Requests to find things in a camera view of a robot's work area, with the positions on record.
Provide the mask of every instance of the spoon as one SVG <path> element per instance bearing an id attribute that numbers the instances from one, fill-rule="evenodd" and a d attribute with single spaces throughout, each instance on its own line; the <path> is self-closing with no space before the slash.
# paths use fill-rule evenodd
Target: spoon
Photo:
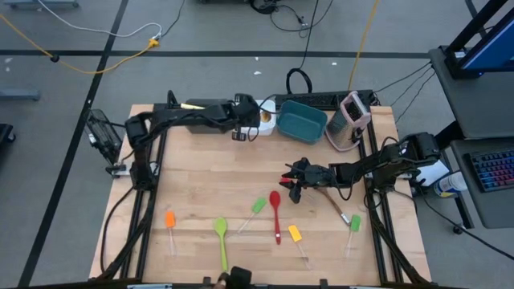
<path id="1" fill-rule="evenodd" d="M 279 227 L 279 205 L 280 205 L 280 194 L 277 191 L 270 193 L 270 204 L 275 211 L 275 240 L 276 244 L 280 245 L 280 227 Z"/>
<path id="2" fill-rule="evenodd" d="M 223 271 L 228 271 L 228 263 L 226 261 L 225 252 L 225 233 L 226 233 L 226 220 L 225 218 L 217 218 L 214 220 L 214 230 L 219 235 L 219 242 L 222 248 L 222 268 Z"/>

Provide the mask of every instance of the yellow cable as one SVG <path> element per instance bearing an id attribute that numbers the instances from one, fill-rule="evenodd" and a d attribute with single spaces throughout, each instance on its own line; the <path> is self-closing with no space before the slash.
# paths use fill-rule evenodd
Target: yellow cable
<path id="1" fill-rule="evenodd" d="M 23 32 L 21 32 L 18 28 L 16 28 L 16 26 L 13 23 L 11 23 L 9 20 L 7 20 L 7 18 L 4 15 L 0 14 L 0 18 L 7 24 L 7 26 L 9 26 L 12 30 L 14 30 L 14 32 L 16 32 L 18 35 L 22 36 L 33 47 L 35 47 L 36 49 L 38 49 L 39 51 L 44 53 L 46 56 L 53 57 L 53 55 L 50 52 L 42 49 L 41 46 L 39 46 L 34 41 L 32 41 L 30 38 L 28 38 L 26 35 L 24 35 Z M 102 73 L 105 73 L 107 71 L 111 71 L 112 69 L 115 69 L 115 68 L 119 67 L 125 61 L 128 61 L 130 59 L 134 59 L 137 56 L 144 54 L 146 51 L 148 51 L 151 48 L 156 47 L 158 45 L 159 45 L 159 42 L 156 39 L 150 39 L 148 46 L 145 49 L 143 49 L 142 51 L 136 53 L 135 55 L 129 56 L 127 58 L 124 58 L 119 63 L 116 63 L 113 66 L 111 66 L 109 68 L 105 68 L 104 70 L 101 70 L 101 71 L 83 71 L 82 69 L 74 67 L 71 64 L 68 64 L 68 63 L 64 62 L 63 60 L 58 61 L 58 63 L 61 63 L 65 67 L 68 67 L 68 68 L 70 68 L 70 69 L 72 69 L 74 71 L 78 71 L 80 73 L 89 74 L 89 75 L 102 74 Z"/>
<path id="2" fill-rule="evenodd" d="M 361 52 L 364 49 L 364 42 L 366 41 L 366 36 L 368 35 L 368 30 L 371 27 L 371 22 L 375 17 L 375 13 L 377 12 L 377 6 L 380 0 L 375 0 L 375 4 L 373 4 L 373 9 L 371 10 L 371 14 L 369 15 L 368 22 L 366 23 L 366 28 L 364 29 L 364 33 L 362 34 L 361 45 L 359 46 L 359 51 L 357 52 L 357 56 L 355 57 L 355 62 L 353 63 L 352 73 L 350 73 L 350 81 L 348 82 L 348 90 L 352 87 L 353 74 L 357 68 L 357 63 L 359 62 L 359 58 L 361 57 Z"/>

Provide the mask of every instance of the white cable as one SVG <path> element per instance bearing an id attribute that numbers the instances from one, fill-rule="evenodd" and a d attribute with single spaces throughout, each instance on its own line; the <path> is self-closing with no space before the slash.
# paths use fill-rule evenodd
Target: white cable
<path id="1" fill-rule="evenodd" d="M 151 22 L 151 23 L 148 23 L 148 24 L 145 24 L 143 25 L 142 27 L 140 27 L 139 29 L 137 29 L 136 31 L 134 31 L 133 33 L 131 34 L 128 34 L 128 35 L 118 35 L 118 34 L 115 34 L 115 33 L 112 33 L 110 31 L 102 31 L 102 30 L 97 30 L 97 29 L 91 29 L 91 28 L 85 28 L 85 27 L 80 27 L 80 26 L 75 26 L 71 23 L 69 23 L 68 21 L 60 18 L 54 11 L 50 10 L 50 8 L 48 8 L 42 0 L 38 0 L 39 4 L 41 4 L 41 6 L 43 6 L 44 9 L 46 9 L 48 12 L 50 12 L 50 14 L 54 15 L 58 20 L 60 20 L 61 22 L 65 23 L 66 25 L 68 25 L 69 27 L 71 28 L 75 28 L 75 29 L 78 29 L 78 30 L 82 30 L 82 31 L 91 31 L 91 32 L 100 32 L 100 33 L 106 33 L 106 34 L 109 34 L 109 35 L 114 35 L 116 37 L 130 37 L 134 34 L 136 34 L 137 32 L 141 31 L 142 29 L 146 28 L 147 26 L 158 26 L 159 27 L 159 32 L 153 36 L 153 39 L 159 39 L 161 37 L 161 33 L 162 33 L 162 26 L 155 23 L 155 22 Z"/>

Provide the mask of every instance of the red spoon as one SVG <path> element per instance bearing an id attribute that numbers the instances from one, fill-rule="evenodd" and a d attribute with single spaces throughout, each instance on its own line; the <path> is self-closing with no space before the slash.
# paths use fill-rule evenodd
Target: red spoon
<path id="1" fill-rule="evenodd" d="M 270 193 L 270 204 L 275 211 L 275 239 L 276 244 L 280 245 L 280 227 L 279 227 L 279 205 L 280 205 L 280 194 L 277 191 Z"/>

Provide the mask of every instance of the orange spatula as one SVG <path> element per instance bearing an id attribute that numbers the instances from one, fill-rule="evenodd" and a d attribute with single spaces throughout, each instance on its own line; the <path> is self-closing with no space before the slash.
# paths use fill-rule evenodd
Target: orange spatula
<path id="1" fill-rule="evenodd" d="M 176 256 L 177 250 L 175 249 L 175 242 L 173 241 L 172 234 L 172 228 L 175 227 L 175 214 L 172 211 L 166 212 L 165 222 L 169 234 L 169 251 L 171 252 L 172 256 Z"/>

